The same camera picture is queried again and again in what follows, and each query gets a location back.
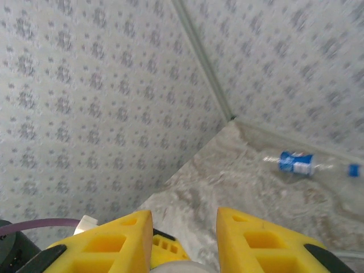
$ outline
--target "patterned wallpaper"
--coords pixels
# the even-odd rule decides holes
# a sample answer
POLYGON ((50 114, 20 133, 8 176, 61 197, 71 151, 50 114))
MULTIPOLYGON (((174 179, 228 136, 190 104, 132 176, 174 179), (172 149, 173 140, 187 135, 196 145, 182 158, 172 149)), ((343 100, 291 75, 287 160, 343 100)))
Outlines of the patterned wallpaper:
POLYGON ((0 218, 120 217, 224 126, 169 3, 2 3, 0 218))
POLYGON ((364 156, 363 0, 187 0, 234 114, 364 156))

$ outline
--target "bottle cap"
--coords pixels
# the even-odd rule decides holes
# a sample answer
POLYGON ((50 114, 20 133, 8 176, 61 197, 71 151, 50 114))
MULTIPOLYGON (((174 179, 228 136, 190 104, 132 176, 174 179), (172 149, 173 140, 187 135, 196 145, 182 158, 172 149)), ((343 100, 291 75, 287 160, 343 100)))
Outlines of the bottle cap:
POLYGON ((349 164, 349 176, 350 177, 360 177, 360 165, 359 164, 349 164))

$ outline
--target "marble floor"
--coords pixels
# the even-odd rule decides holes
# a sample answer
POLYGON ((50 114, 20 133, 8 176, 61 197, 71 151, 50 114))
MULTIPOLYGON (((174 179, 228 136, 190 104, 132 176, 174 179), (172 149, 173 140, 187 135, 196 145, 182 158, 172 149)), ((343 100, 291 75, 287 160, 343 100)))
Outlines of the marble floor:
MULTIPOLYGON (((262 158, 277 150, 322 155, 310 145, 232 121, 139 209, 152 210, 157 229, 178 238, 193 260, 215 269, 219 206, 306 234, 330 250, 364 251, 364 185, 271 171, 262 158)), ((364 272, 364 260, 343 260, 364 272)))

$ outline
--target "bottle label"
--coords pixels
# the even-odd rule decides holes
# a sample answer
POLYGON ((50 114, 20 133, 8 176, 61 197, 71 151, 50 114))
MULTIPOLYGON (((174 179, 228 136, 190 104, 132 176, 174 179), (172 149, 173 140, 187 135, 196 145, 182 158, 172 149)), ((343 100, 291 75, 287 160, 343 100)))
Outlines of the bottle label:
POLYGON ((313 155, 297 152, 282 152, 278 167, 282 172, 297 173, 301 175, 313 175, 313 155))
POLYGON ((349 164, 349 173, 350 177, 360 177, 362 174, 360 173, 360 165, 359 164, 349 164))

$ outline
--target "clear plastic bottle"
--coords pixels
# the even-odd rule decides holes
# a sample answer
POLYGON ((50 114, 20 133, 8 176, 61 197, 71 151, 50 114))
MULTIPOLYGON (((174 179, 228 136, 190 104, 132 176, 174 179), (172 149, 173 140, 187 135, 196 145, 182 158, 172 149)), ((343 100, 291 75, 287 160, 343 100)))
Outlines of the clear plastic bottle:
POLYGON ((280 175, 287 181, 309 178, 323 185, 341 200, 342 208, 364 216, 364 166, 344 164, 332 156, 278 150, 264 152, 263 164, 271 171, 290 173, 286 178, 280 175))
POLYGON ((317 156, 302 152, 269 150, 264 153, 264 164, 272 171, 282 171, 305 176, 346 176, 363 179, 359 164, 343 164, 330 156, 317 156))

